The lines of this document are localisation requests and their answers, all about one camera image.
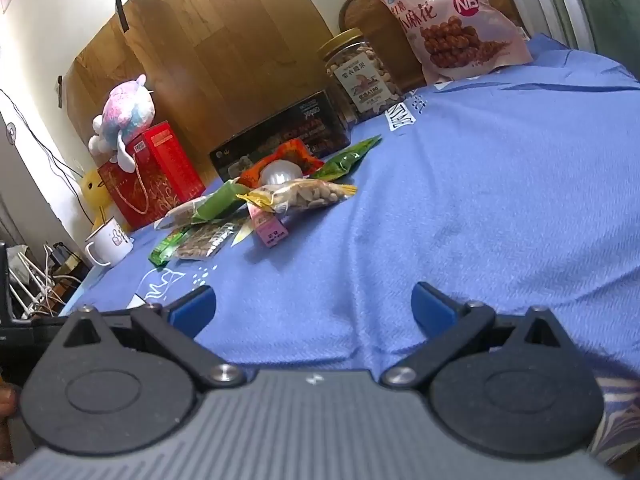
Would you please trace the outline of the green cracker packet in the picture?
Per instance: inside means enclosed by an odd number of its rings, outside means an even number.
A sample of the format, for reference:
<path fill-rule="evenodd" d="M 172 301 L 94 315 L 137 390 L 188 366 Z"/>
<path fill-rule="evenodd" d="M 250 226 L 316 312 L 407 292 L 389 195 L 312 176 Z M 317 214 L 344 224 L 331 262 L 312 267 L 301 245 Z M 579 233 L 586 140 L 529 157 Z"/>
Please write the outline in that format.
<path fill-rule="evenodd" d="M 182 228 L 171 231 L 153 248 L 149 254 L 149 262 L 157 268 L 166 266 L 190 231 L 190 226 L 183 226 Z"/>

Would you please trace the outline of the clear brown nut packet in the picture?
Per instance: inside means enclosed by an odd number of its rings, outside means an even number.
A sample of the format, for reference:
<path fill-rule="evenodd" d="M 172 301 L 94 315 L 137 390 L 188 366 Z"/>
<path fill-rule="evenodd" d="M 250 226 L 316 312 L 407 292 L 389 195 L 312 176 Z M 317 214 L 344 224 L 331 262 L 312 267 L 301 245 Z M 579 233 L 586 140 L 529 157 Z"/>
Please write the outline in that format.
<path fill-rule="evenodd" d="M 236 231 L 235 222 L 209 223 L 197 226 L 174 252 L 179 260 L 205 260 L 221 250 Z"/>

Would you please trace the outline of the light green snack packet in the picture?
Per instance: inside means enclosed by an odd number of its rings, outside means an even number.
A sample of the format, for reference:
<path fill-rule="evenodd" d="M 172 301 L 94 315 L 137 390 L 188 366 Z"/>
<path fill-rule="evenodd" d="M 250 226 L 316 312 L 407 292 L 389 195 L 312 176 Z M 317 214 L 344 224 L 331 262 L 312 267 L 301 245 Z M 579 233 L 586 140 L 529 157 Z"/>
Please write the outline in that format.
<path fill-rule="evenodd" d="M 217 191 L 209 194 L 196 206 L 191 223 L 200 224 L 228 217 L 244 203 L 239 195 L 248 192 L 250 192 L 250 188 L 241 183 L 233 180 L 224 182 Z"/>

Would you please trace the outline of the clear peanut packet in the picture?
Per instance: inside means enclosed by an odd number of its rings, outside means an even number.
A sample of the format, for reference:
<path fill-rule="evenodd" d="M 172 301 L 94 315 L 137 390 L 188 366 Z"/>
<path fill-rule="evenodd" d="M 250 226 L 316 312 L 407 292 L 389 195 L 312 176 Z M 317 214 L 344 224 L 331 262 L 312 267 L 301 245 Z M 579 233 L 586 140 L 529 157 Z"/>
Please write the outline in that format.
<path fill-rule="evenodd" d="M 282 184 L 266 184 L 236 197 L 270 214 L 324 208 L 348 200 L 358 191 L 355 185 L 318 179 L 295 179 Z"/>

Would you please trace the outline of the white round snack packet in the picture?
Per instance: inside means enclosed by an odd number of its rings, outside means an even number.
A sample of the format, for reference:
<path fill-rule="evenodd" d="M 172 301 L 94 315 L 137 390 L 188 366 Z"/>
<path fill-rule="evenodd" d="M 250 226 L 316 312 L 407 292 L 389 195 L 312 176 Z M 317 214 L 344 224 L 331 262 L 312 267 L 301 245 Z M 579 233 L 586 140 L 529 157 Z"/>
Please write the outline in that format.
<path fill-rule="evenodd" d="M 278 159 L 270 162 L 260 173 L 261 185 L 280 185 L 288 181 L 300 179 L 303 171 L 294 162 Z"/>

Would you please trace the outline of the dark green snack packet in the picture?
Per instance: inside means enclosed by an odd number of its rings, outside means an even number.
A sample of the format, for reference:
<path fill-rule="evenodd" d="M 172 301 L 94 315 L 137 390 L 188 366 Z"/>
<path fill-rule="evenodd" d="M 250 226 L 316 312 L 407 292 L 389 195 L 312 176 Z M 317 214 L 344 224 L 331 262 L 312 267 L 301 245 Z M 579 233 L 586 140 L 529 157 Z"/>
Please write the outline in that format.
<path fill-rule="evenodd" d="M 352 144 L 325 162 L 311 177 L 332 182 L 348 176 L 381 141 L 382 136 L 371 136 L 369 139 Z"/>

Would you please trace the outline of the orange red snack packet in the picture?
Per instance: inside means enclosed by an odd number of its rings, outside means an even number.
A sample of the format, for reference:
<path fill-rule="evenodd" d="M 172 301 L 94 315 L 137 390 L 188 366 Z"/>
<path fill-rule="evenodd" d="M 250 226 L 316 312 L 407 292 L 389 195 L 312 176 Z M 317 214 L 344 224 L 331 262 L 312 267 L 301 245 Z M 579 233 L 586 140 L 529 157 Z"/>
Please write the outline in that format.
<path fill-rule="evenodd" d="M 281 144 L 272 154 L 262 158 L 253 166 L 243 171 L 236 182 L 247 186 L 248 188 L 259 188 L 260 173 L 270 162 L 278 159 L 289 160 L 298 165 L 303 171 L 304 177 L 313 174 L 320 169 L 324 162 L 314 157 L 305 144 L 299 139 L 293 139 Z"/>

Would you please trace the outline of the pink small snack packet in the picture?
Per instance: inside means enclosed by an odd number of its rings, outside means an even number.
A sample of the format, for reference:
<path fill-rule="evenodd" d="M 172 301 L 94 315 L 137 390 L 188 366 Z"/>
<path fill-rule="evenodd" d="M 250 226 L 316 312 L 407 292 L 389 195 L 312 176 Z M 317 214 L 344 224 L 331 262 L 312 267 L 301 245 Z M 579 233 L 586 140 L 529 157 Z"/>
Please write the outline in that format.
<path fill-rule="evenodd" d="M 252 204 L 247 205 L 247 210 L 253 232 L 266 247 L 276 246 L 281 240 L 288 237 L 288 229 L 275 214 L 259 209 Z"/>

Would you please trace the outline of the red gift bag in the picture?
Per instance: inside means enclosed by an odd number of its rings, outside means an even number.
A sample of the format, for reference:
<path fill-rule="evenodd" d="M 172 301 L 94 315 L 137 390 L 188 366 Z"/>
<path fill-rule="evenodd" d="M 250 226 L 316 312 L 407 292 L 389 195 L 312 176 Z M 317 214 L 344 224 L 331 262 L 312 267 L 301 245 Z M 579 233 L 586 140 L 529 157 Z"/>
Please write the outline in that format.
<path fill-rule="evenodd" d="M 104 162 L 98 171 L 134 231 L 204 193 L 205 185 L 169 122 L 140 133 L 127 144 L 126 151 L 136 162 L 132 174 L 116 162 Z"/>

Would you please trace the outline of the blue tablecloth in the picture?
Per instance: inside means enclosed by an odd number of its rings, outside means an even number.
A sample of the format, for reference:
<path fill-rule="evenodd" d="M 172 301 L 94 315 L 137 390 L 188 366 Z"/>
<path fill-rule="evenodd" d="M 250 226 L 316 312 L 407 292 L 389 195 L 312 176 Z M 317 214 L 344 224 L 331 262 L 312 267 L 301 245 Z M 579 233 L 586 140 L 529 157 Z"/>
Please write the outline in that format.
<path fill-rule="evenodd" d="M 90 281 L 101 311 L 168 304 L 201 285 L 217 312 L 198 341 L 254 367 L 380 372 L 423 340 L 427 282 L 507 314 L 547 307 L 598 367 L 639 368 L 639 83 L 623 65 L 537 36 L 533 61 L 410 93 L 405 125 L 352 130 L 380 143 L 346 202 L 285 219 L 206 261 L 157 270 L 162 239 Z"/>

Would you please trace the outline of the yellow duck plush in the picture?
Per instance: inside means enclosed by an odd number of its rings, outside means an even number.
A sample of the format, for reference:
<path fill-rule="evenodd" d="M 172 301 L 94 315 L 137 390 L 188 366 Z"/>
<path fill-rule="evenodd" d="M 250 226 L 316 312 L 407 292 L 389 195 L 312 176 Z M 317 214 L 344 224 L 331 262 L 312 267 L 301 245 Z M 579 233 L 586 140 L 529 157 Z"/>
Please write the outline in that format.
<path fill-rule="evenodd" d="M 112 196 L 96 169 L 88 171 L 81 178 L 80 189 L 82 197 L 93 211 L 92 229 L 95 231 L 110 218 L 108 210 L 113 203 Z"/>

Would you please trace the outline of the pink blue plush toy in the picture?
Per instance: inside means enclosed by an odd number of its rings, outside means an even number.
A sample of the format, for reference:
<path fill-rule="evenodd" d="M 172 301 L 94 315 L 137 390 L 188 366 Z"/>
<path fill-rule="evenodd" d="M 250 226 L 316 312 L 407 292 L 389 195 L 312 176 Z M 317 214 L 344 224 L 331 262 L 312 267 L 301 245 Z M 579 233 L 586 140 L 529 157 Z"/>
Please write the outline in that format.
<path fill-rule="evenodd" d="M 136 170 L 127 144 L 149 128 L 155 117 L 151 91 L 146 88 L 146 75 L 128 80 L 111 90 L 102 113 L 92 121 L 93 136 L 88 141 L 92 156 L 108 155 L 122 171 Z"/>

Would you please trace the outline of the black gift box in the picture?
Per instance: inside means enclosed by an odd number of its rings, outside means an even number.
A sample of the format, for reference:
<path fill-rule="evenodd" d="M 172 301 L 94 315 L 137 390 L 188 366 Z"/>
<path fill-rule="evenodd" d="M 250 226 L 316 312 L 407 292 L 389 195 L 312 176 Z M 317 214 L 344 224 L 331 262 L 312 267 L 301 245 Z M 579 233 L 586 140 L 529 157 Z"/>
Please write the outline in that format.
<path fill-rule="evenodd" d="M 218 176 L 227 181 L 239 177 L 242 171 L 292 139 L 301 140 L 317 158 L 338 152 L 350 143 L 346 122 L 324 90 L 235 134 L 214 148 L 209 159 Z"/>

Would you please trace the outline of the clear nut jar gold lid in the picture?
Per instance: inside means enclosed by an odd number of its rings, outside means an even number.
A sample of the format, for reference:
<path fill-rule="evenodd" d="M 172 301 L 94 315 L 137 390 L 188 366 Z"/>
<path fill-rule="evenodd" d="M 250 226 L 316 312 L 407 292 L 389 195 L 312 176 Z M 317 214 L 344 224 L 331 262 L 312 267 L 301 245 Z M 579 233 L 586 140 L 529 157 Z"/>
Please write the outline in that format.
<path fill-rule="evenodd" d="M 326 76 L 357 122 L 383 114 L 400 102 L 402 92 L 359 28 L 334 36 L 318 55 L 326 66 Z"/>

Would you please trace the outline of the round wicker tray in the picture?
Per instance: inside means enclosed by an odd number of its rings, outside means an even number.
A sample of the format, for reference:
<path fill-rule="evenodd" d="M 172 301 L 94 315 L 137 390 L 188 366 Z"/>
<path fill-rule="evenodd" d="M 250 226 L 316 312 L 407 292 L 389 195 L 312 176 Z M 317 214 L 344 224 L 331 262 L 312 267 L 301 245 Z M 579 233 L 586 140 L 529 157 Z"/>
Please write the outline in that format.
<path fill-rule="evenodd" d="M 514 25 L 526 30 L 514 0 L 489 0 Z M 359 28 L 402 92 L 426 85 L 422 67 L 399 22 L 380 0 L 346 0 L 338 14 L 341 32 Z"/>

